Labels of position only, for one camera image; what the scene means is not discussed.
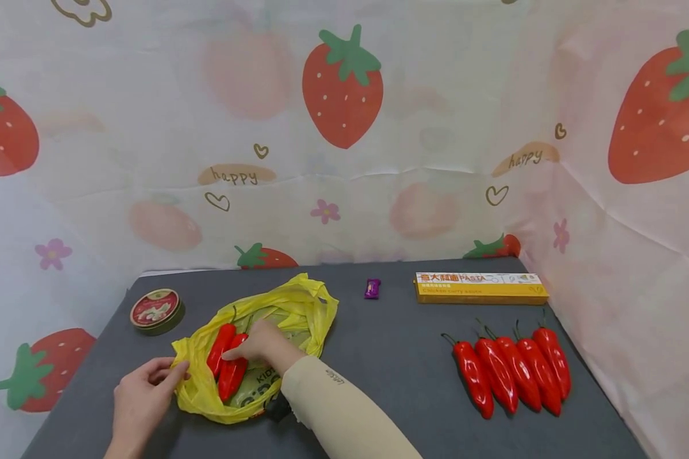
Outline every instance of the purple candy wrapper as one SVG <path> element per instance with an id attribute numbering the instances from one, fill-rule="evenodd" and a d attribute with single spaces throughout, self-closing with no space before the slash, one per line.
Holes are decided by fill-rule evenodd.
<path id="1" fill-rule="evenodd" d="M 367 289 L 365 289 L 366 300 L 377 300 L 380 293 L 380 279 L 368 279 Z"/>

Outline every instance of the round tin can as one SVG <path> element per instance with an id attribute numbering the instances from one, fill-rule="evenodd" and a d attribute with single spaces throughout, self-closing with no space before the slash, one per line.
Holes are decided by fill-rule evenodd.
<path id="1" fill-rule="evenodd" d="M 130 310 L 130 322 L 138 332 L 155 337 L 178 325 L 185 312 L 179 294 L 171 289 L 158 289 L 136 301 Z"/>

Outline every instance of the red chili pepper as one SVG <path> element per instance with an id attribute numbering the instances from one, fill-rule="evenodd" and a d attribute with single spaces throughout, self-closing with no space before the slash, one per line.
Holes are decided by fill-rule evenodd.
<path id="1" fill-rule="evenodd" d="M 561 414 L 561 390 L 554 372 L 552 371 L 546 358 L 539 351 L 538 345 L 533 339 L 521 339 L 518 330 L 518 320 L 515 321 L 515 339 L 518 343 L 518 351 L 526 359 L 528 369 L 538 383 L 538 391 L 541 393 L 541 402 L 544 407 L 554 416 Z"/>
<path id="2" fill-rule="evenodd" d="M 232 323 L 224 324 L 219 328 L 217 338 L 214 339 L 214 343 L 211 345 L 211 351 L 209 351 L 209 356 L 207 357 L 207 366 L 215 379 L 219 377 L 219 369 L 222 368 L 222 354 L 230 348 L 230 343 L 232 343 L 235 333 L 237 333 L 237 329 Z"/>
<path id="3" fill-rule="evenodd" d="M 500 352 L 503 353 L 503 356 L 508 361 L 510 375 L 513 376 L 515 386 L 518 387 L 518 397 L 520 397 L 524 404 L 530 409 L 536 412 L 541 411 L 541 393 L 538 391 L 536 378 L 531 375 L 528 364 L 523 356 L 521 356 L 513 340 L 508 337 L 498 338 L 495 336 L 495 333 L 490 330 L 490 327 L 484 324 L 483 327 L 485 328 L 485 333 L 494 339 L 495 343 L 498 343 Z"/>
<path id="4" fill-rule="evenodd" d="M 230 349 L 238 347 L 246 339 L 248 339 L 247 333 L 235 335 L 232 343 L 230 343 Z M 243 357 L 233 361 L 222 361 L 222 367 L 219 369 L 218 390 L 219 397 L 223 402 L 227 402 L 237 393 L 246 371 L 248 371 L 248 360 Z"/>
<path id="5" fill-rule="evenodd" d="M 493 340 L 480 335 L 475 343 L 475 352 L 487 367 L 495 398 L 510 414 L 515 414 L 518 410 L 518 390 L 500 348 Z"/>
<path id="6" fill-rule="evenodd" d="M 452 357 L 459 368 L 459 375 L 462 382 L 472 397 L 475 405 L 484 419 L 493 416 L 495 405 L 493 402 L 493 392 L 490 390 L 490 380 L 485 367 L 480 362 L 475 350 L 466 341 L 455 341 L 446 333 L 441 334 L 450 344 L 452 344 Z"/>
<path id="7" fill-rule="evenodd" d="M 566 400 L 572 390 L 570 366 L 556 333 L 554 330 L 546 328 L 546 309 L 544 309 L 544 323 L 539 323 L 538 328 L 533 332 L 533 341 L 536 342 L 541 353 L 549 362 L 549 366 L 554 370 L 554 376 L 556 376 L 559 390 L 561 390 L 561 401 Z"/>

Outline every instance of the beige sleeve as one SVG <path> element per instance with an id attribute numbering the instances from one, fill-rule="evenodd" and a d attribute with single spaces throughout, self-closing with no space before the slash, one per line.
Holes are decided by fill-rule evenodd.
<path id="1" fill-rule="evenodd" d="M 281 391 L 331 459 L 422 459 L 374 401 L 314 356 L 286 371 Z"/>

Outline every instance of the left hand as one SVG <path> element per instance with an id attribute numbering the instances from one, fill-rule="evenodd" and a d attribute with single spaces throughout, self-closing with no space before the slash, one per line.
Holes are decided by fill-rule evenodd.
<path id="1" fill-rule="evenodd" d="M 186 373 L 189 362 L 170 368 L 174 357 L 157 357 L 129 373 L 114 388 L 112 443 L 106 458 L 119 453 L 124 457 L 140 455 L 153 430 L 168 411 L 171 395 Z"/>

